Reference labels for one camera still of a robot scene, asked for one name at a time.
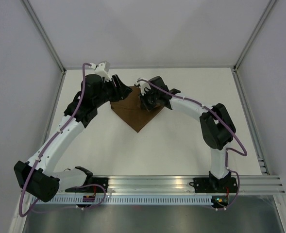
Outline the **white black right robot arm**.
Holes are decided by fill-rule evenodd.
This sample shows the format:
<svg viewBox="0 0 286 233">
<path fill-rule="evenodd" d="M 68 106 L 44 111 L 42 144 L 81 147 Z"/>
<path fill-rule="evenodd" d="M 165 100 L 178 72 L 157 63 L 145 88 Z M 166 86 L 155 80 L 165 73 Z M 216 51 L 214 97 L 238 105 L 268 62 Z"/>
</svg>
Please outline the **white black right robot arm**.
<svg viewBox="0 0 286 233">
<path fill-rule="evenodd" d="M 194 178 L 190 183 L 196 193 L 225 193 L 237 191 L 237 180 L 228 170 L 226 150 L 233 140 L 236 128 L 226 107 L 218 103 L 204 106 L 185 97 L 178 89 L 168 89 L 160 76 L 148 81 L 139 79 L 141 108 L 151 111 L 158 106 L 178 111 L 197 120 L 202 137 L 211 151 L 211 167 L 208 178 Z"/>
</svg>

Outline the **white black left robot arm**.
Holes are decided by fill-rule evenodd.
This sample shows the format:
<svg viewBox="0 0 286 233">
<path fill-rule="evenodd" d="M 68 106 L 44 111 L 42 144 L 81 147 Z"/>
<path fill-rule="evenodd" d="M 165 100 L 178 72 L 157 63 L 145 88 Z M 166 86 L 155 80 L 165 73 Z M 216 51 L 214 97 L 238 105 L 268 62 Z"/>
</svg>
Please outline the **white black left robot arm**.
<svg viewBox="0 0 286 233">
<path fill-rule="evenodd" d="M 54 169 L 71 142 L 98 114 L 98 108 L 106 102 L 124 100 L 131 92 L 118 75 L 113 75 L 109 82 L 97 74 L 86 75 L 55 133 L 27 162 L 15 164 L 19 186 L 43 202 L 50 201 L 59 191 L 89 192 L 93 188 L 91 171 L 81 166 L 64 172 Z"/>
</svg>

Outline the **brown cloth napkin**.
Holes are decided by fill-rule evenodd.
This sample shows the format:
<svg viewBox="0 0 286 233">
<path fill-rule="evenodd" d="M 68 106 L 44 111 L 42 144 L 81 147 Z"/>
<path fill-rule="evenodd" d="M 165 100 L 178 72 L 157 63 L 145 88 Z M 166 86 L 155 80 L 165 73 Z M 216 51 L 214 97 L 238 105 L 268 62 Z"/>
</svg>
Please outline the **brown cloth napkin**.
<svg viewBox="0 0 286 233">
<path fill-rule="evenodd" d="M 140 132 L 164 107 L 156 106 L 151 111 L 141 108 L 140 89 L 130 87 L 132 92 L 125 100 L 110 102 L 112 111 L 135 132 Z"/>
</svg>

